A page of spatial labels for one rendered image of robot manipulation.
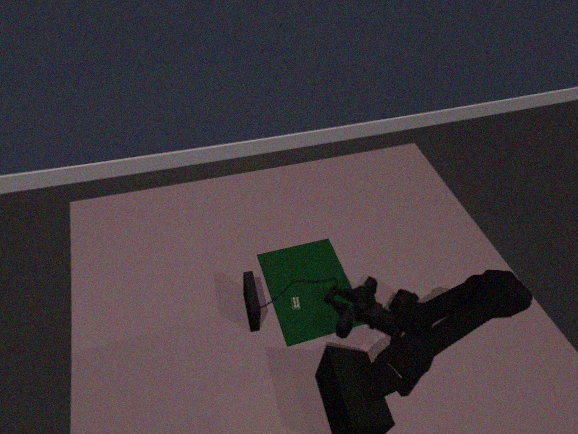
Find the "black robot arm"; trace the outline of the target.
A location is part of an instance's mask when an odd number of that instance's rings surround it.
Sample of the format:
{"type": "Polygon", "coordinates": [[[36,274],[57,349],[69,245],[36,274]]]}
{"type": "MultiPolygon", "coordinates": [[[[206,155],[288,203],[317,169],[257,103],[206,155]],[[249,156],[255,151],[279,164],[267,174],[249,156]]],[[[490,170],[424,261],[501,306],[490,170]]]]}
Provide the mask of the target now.
{"type": "MultiPolygon", "coordinates": [[[[371,287],[360,285],[353,299],[355,314],[363,317],[374,317],[372,311],[381,306],[371,287]]],[[[391,312],[383,312],[377,329],[391,336],[390,344],[355,372],[365,401],[381,401],[395,391],[409,395],[430,370],[434,356],[491,318],[511,318],[527,310],[533,295],[513,272],[486,270],[427,302],[417,303],[418,299],[401,289],[389,306],[391,312]]]]}

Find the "green circuit board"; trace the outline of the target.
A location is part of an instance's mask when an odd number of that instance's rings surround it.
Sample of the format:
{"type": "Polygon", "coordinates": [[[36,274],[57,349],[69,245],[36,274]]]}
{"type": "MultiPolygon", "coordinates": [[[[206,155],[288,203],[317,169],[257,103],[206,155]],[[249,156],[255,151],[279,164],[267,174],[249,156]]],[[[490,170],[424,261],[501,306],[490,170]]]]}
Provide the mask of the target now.
{"type": "MultiPolygon", "coordinates": [[[[257,255],[271,299],[295,280],[338,280],[352,289],[329,238],[257,255]]],[[[324,301],[337,280],[295,281],[273,301],[287,347],[336,333],[340,316],[324,301]]]]}

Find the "black cable with plug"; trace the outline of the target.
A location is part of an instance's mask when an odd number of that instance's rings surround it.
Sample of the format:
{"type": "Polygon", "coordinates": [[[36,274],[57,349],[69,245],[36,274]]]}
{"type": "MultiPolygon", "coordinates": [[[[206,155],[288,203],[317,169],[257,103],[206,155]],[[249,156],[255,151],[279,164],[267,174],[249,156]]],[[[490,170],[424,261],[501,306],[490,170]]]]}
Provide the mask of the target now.
{"type": "MultiPolygon", "coordinates": [[[[330,279],[335,279],[335,280],[337,280],[336,278],[330,278],[330,279]]],[[[330,279],[325,279],[325,280],[330,280],[330,279]]],[[[325,281],[325,280],[317,280],[317,281],[325,281]]],[[[317,282],[317,281],[305,281],[305,280],[295,280],[295,281],[317,282]]],[[[295,281],[292,281],[291,283],[293,283],[293,282],[295,282],[295,281]]],[[[290,283],[290,284],[291,284],[291,283],[290,283]]],[[[290,284],[289,284],[289,285],[290,285],[290,284]]],[[[289,285],[285,288],[285,290],[289,287],[289,285]]],[[[326,301],[328,304],[329,304],[330,302],[327,300],[327,296],[330,296],[330,297],[332,297],[332,298],[335,296],[335,294],[336,294],[336,292],[337,292],[337,285],[338,285],[338,280],[337,280],[336,286],[334,285],[333,287],[331,287],[330,290],[327,292],[325,298],[324,298],[324,301],[326,301]]],[[[285,291],[285,290],[284,290],[284,291],[285,291]]],[[[283,291],[283,292],[284,292],[284,291],[283,291]]],[[[282,293],[283,293],[283,292],[282,292],[282,293]]],[[[281,294],[282,294],[282,293],[281,293],[281,294]]],[[[281,294],[280,294],[280,295],[281,295],[281,294]]],[[[278,295],[276,298],[278,298],[280,295],[278,295]]],[[[275,298],[275,299],[276,299],[276,298],[275,298]]],[[[269,303],[273,302],[275,299],[273,299],[273,300],[270,301],[269,303]]],[[[268,305],[269,303],[267,303],[266,305],[268,305]]],[[[264,306],[266,306],[266,305],[264,305],[264,306]]],[[[260,306],[260,308],[261,308],[261,307],[264,307],[264,306],[260,306]]]]}

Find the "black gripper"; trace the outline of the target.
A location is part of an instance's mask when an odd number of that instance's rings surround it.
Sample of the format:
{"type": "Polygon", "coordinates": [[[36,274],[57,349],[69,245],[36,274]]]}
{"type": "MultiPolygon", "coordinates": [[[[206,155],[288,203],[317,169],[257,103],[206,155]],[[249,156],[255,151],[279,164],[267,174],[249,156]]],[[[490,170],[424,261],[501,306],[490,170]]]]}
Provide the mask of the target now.
{"type": "MultiPolygon", "coordinates": [[[[364,282],[365,286],[367,287],[371,287],[373,294],[376,292],[376,286],[377,286],[377,281],[368,276],[368,278],[365,280],[364,282]]],[[[360,285],[359,285],[360,286],[360,285]]],[[[358,287],[359,287],[358,286],[358,287]]],[[[355,303],[354,299],[353,299],[353,294],[357,291],[358,287],[354,288],[354,289],[346,289],[346,288],[338,288],[337,287],[337,292],[339,295],[341,295],[342,297],[346,298],[347,300],[351,301],[352,303],[355,303]]],[[[352,323],[354,318],[356,322],[359,323],[359,321],[363,321],[364,323],[370,325],[370,329],[377,329],[377,325],[378,322],[383,314],[383,312],[386,310],[383,308],[383,305],[381,304],[381,306],[375,307],[374,310],[372,312],[375,313],[374,317],[363,317],[360,315],[355,314],[355,308],[354,306],[352,307],[352,309],[348,308],[348,303],[342,303],[330,296],[327,296],[327,300],[332,304],[332,306],[336,309],[336,311],[338,312],[340,319],[336,324],[336,336],[338,336],[339,338],[346,338],[348,336],[348,334],[350,333],[350,331],[352,330],[352,323]]]]}

